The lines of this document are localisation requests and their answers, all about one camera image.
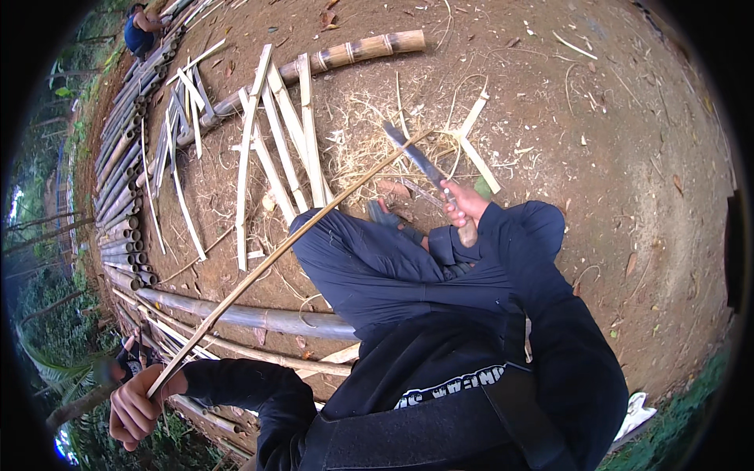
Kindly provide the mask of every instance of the hand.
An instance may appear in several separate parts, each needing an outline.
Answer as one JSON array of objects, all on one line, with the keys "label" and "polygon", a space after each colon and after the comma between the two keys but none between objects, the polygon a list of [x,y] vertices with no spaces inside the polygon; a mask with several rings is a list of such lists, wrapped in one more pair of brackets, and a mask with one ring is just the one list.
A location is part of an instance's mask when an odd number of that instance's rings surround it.
[{"label": "hand", "polygon": [[458,204],[457,208],[451,203],[445,203],[443,207],[443,211],[450,218],[453,225],[457,228],[463,227],[467,224],[465,217],[468,216],[479,227],[479,220],[482,218],[482,214],[484,214],[487,206],[489,206],[489,201],[482,198],[472,188],[464,188],[455,182],[443,180],[440,182],[440,186],[448,188],[453,193],[453,196],[455,196],[455,202]]},{"label": "hand", "polygon": [[123,442],[128,451],[135,450],[139,441],[155,429],[163,400],[185,393],[189,387],[183,372],[178,371],[155,393],[152,401],[147,399],[147,391],[163,368],[162,365],[150,366],[110,395],[110,436]]}]

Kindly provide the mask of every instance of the person in blue shirt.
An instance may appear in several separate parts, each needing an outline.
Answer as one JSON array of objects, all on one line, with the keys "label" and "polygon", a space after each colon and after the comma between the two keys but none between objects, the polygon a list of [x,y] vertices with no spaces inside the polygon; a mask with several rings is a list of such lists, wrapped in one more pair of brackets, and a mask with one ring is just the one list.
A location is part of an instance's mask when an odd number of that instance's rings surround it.
[{"label": "person in blue shirt", "polygon": [[[503,209],[471,188],[442,185],[457,200],[444,206],[452,225],[426,237],[397,220],[331,211],[293,244],[361,340],[359,360],[321,412],[292,369],[198,360],[152,401],[146,392],[162,365],[116,390],[111,435],[135,449],[155,428],[162,399],[182,394],[257,411],[256,465],[265,471],[595,469],[623,423],[628,391],[554,264],[563,214],[541,201]],[[377,209],[387,214],[382,202]],[[298,216],[291,231],[316,212]],[[465,248],[457,228],[472,223],[478,241]]]},{"label": "person in blue shirt", "polygon": [[158,43],[158,33],[170,25],[170,22],[163,24],[154,13],[146,13],[144,8],[146,5],[143,3],[136,3],[128,9],[128,20],[123,34],[126,46],[140,60],[146,59]]}]

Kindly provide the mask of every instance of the black pants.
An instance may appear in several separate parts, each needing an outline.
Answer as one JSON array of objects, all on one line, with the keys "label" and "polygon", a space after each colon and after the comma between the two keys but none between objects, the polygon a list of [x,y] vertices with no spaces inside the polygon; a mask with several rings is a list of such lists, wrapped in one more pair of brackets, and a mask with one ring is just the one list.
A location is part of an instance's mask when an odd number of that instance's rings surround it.
[{"label": "black pants", "polygon": [[[290,230],[301,227],[317,211],[298,216]],[[565,227],[560,210],[528,201],[505,211],[555,259]],[[520,312],[510,301],[513,285],[498,258],[480,259],[479,244],[463,247],[452,226],[432,230],[429,243],[432,254],[396,228],[331,211],[293,244],[293,251],[311,282],[359,338],[380,324],[459,307],[503,314],[502,329],[505,314]],[[458,261],[475,266],[460,277],[443,268]]]}]

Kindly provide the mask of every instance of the black sweatshirt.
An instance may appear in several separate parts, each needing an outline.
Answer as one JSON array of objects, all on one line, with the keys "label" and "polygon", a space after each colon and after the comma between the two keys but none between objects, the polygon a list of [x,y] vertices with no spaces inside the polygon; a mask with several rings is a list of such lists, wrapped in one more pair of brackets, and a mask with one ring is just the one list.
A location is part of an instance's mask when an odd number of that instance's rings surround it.
[{"label": "black sweatshirt", "polygon": [[[565,438],[577,468],[595,469],[626,414],[628,391],[618,361],[586,305],[555,265],[537,255],[520,225],[491,203],[478,232],[482,257],[500,259],[532,321],[537,402]],[[375,329],[321,413],[332,420],[410,407],[494,381],[504,374],[506,359],[500,335],[483,319],[459,307],[457,313],[431,313]],[[298,469],[317,412],[311,388],[292,369],[222,359],[190,362],[183,371],[187,396],[258,411],[259,469]],[[508,469],[524,464],[505,447],[477,458]]]}]

